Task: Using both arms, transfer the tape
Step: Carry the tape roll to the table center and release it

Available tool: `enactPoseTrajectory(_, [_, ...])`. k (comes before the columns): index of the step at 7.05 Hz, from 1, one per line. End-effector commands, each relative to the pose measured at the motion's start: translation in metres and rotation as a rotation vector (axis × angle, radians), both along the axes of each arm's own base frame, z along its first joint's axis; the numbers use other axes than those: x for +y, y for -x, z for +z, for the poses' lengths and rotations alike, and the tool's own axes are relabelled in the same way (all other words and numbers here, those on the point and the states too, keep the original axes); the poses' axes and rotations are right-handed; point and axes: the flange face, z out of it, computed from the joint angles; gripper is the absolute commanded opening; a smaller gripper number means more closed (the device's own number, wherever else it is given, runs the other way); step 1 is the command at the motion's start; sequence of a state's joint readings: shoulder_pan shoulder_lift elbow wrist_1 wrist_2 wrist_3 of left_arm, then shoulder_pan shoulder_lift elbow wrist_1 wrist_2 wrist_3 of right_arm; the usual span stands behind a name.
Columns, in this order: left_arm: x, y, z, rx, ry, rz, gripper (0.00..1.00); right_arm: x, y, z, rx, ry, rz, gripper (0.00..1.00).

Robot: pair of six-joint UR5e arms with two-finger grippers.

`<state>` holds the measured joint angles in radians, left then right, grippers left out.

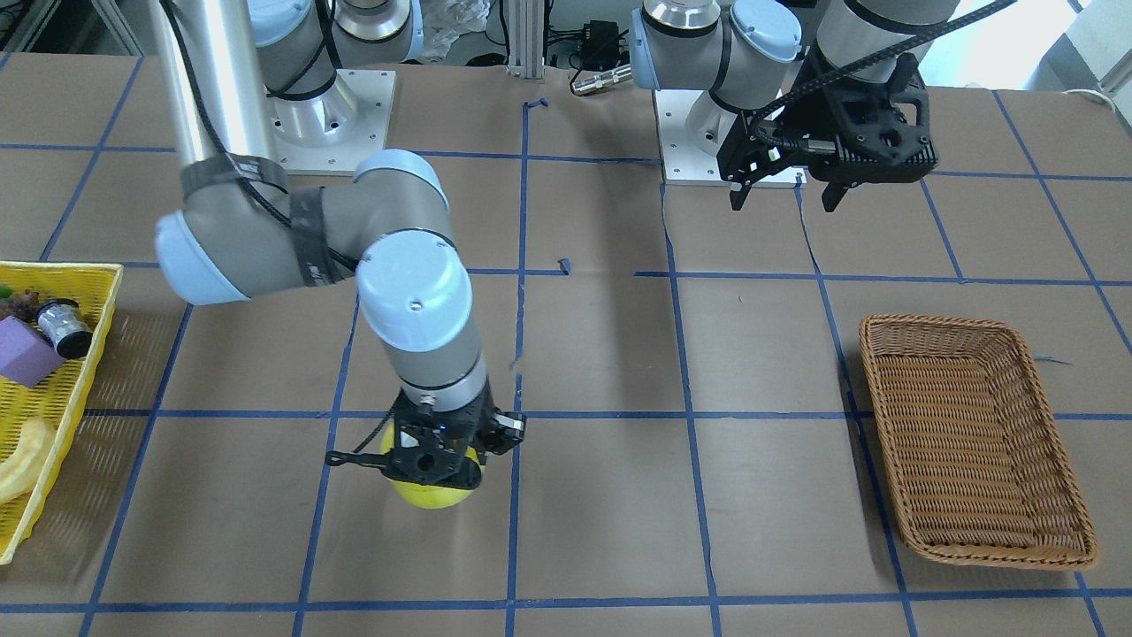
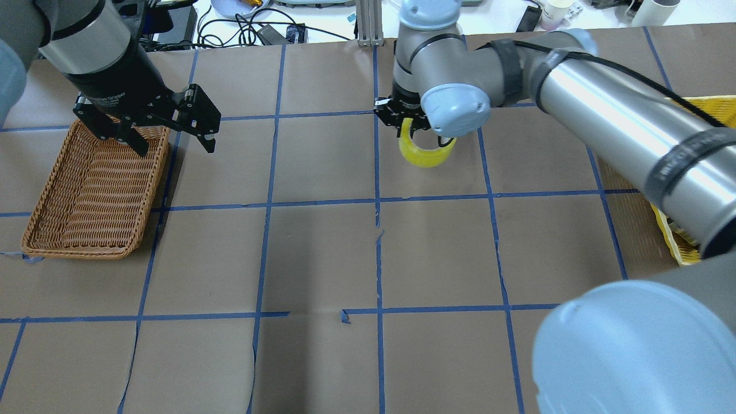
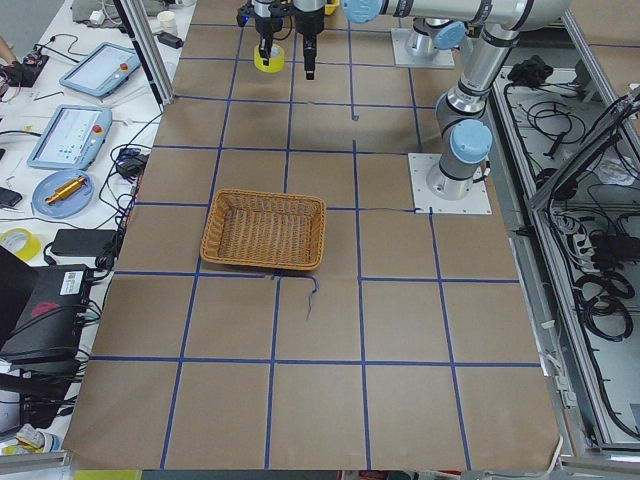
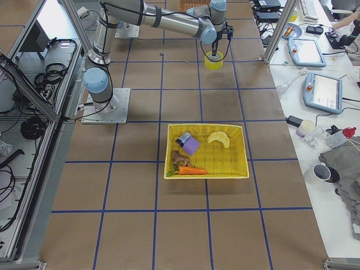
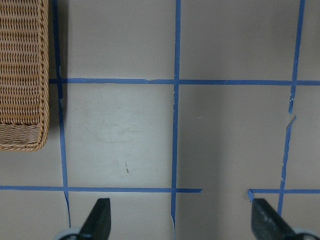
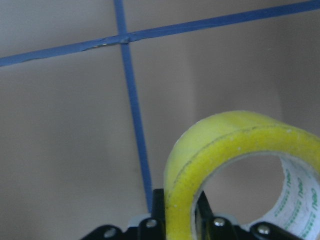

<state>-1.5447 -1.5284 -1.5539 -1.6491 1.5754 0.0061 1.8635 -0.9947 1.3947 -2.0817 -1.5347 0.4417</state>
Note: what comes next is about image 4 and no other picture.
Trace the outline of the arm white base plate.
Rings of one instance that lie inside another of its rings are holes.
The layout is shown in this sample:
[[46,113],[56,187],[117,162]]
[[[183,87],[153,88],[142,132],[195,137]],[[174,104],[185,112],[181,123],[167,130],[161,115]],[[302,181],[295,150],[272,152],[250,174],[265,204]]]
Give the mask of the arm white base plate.
[[109,104],[93,102],[90,94],[87,102],[92,103],[84,108],[82,124],[125,124],[128,117],[128,107],[131,95],[130,88],[114,88]]

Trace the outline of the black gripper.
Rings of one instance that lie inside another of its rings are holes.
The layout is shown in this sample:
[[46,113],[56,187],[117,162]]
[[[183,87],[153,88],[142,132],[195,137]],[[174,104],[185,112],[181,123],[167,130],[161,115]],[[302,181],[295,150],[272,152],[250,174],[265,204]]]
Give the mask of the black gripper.
[[216,56],[218,50],[218,42],[225,35],[228,41],[231,41],[233,37],[234,27],[232,25],[224,24],[222,29],[217,32],[215,41],[211,44],[211,55]]

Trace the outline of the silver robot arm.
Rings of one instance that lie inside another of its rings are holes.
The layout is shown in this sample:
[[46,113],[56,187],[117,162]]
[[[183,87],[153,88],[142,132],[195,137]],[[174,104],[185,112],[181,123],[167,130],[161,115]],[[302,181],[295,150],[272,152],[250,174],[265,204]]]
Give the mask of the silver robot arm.
[[233,27],[226,22],[226,1],[210,1],[185,13],[166,10],[145,1],[100,1],[99,4],[101,12],[83,75],[83,83],[92,97],[96,113],[112,111],[116,104],[109,64],[120,23],[147,25],[198,38],[201,43],[211,45],[212,61],[223,36],[228,40],[233,36]]

